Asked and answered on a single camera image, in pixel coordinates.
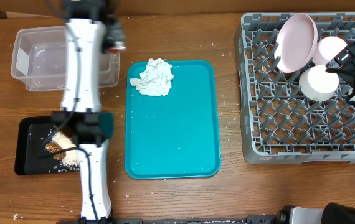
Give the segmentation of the pink plastic bowl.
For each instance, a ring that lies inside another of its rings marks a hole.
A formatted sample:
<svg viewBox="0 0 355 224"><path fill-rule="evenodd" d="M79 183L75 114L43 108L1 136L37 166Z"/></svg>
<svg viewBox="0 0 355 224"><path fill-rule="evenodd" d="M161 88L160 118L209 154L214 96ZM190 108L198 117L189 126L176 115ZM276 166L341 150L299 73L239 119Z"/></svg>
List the pink plastic bowl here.
<svg viewBox="0 0 355 224"><path fill-rule="evenodd" d="M335 36L321 39L313 53L313 63L315 65L326 65L347 45L343 39Z"/></svg>

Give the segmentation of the pale green bowl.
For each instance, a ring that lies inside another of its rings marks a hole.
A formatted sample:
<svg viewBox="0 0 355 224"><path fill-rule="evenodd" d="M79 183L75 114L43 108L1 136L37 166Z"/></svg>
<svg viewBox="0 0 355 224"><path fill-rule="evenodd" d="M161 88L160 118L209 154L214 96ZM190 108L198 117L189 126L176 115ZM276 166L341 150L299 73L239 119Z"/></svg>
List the pale green bowl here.
<svg viewBox="0 0 355 224"><path fill-rule="evenodd" d="M301 74L299 86L301 92L313 101L329 100L339 85L336 73L326 72L324 65L316 65Z"/></svg>

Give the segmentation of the white tissue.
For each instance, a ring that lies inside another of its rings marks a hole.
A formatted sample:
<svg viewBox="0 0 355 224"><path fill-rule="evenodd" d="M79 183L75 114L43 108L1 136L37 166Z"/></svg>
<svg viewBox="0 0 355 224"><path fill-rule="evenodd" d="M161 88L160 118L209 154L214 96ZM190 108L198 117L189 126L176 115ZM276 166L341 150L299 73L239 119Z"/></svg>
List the white tissue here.
<svg viewBox="0 0 355 224"><path fill-rule="evenodd" d="M158 58L150 58L146 68L139 74L139 78L130 78L130 84L135 87L141 95L166 96L172 88L172 65Z"/></svg>

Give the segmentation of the large white plate with rice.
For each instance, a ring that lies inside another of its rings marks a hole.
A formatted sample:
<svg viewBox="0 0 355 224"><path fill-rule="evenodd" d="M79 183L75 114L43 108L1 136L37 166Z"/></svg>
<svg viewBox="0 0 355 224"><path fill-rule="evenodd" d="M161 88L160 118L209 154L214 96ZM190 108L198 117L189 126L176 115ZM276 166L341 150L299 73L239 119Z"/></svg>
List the large white plate with rice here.
<svg viewBox="0 0 355 224"><path fill-rule="evenodd" d="M318 31L315 22L307 14L294 14L280 29L274 58L280 58L277 68L292 73L303 68L313 56Z"/></svg>

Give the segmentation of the brown food scrap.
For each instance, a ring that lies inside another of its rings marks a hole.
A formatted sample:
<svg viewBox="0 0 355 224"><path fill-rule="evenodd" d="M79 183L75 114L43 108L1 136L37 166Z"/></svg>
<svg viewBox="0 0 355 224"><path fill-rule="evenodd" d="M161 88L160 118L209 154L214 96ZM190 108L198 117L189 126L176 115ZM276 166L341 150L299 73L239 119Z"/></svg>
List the brown food scrap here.
<svg viewBox="0 0 355 224"><path fill-rule="evenodd" d="M56 155L53 155L53 158L58 161L62 161L66 157L65 152L59 153L59 151L61 151L62 148L57 143L54 142L47 143L45 145L45 150L48 151L49 153L57 153Z"/></svg>

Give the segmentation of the red snack wrapper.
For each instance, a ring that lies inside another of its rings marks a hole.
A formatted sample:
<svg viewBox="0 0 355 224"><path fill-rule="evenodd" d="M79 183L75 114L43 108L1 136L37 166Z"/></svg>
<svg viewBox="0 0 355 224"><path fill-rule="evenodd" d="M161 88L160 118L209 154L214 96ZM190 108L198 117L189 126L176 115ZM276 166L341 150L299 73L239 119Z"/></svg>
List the red snack wrapper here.
<svg viewBox="0 0 355 224"><path fill-rule="evenodd" d="M110 47L108 49L109 52L119 52L121 50L126 50L126 47Z"/></svg>

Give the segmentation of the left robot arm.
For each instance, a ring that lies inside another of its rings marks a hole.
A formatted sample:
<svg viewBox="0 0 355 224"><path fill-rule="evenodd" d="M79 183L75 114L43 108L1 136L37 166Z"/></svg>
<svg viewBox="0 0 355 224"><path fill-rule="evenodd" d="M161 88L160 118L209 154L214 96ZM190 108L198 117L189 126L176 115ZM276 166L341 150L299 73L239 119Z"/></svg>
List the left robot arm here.
<svg viewBox="0 0 355 224"><path fill-rule="evenodd" d="M113 223L108 193L107 153L113 115L102 111L99 93L100 56L125 49L125 36L110 0L65 0L57 9L64 22L66 83L60 110L52 113L59 131L78 155L82 209L78 223Z"/></svg>

